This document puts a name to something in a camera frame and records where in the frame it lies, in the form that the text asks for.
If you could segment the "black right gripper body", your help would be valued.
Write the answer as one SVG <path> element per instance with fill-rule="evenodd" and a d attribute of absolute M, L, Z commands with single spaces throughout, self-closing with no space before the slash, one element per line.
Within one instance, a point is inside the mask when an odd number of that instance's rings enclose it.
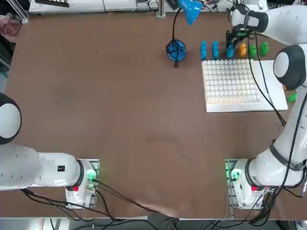
<path fill-rule="evenodd" d="M 249 36 L 249 30 L 242 26 L 234 26 L 231 30 L 226 31 L 226 38 L 246 38 Z"/>

